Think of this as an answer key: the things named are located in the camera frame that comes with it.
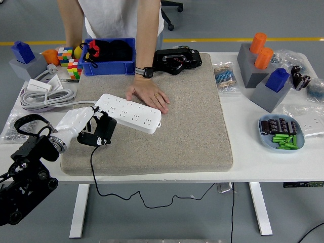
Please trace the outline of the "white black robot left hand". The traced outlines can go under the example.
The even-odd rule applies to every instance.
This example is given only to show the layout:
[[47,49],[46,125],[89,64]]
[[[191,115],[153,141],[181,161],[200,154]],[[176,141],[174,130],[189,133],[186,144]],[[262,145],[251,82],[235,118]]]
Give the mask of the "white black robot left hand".
[[98,106],[70,110],[61,119],[49,140],[59,153],[64,153],[71,140],[80,144],[99,147],[111,143],[116,120]]

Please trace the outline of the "person's left hand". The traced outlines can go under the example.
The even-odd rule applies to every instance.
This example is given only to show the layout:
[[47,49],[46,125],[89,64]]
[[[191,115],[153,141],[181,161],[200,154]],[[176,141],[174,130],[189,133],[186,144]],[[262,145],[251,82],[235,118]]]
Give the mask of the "person's left hand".
[[134,95],[151,108],[160,110],[162,114],[169,111],[168,96],[150,78],[135,74],[133,83],[127,88],[126,100],[130,101]]

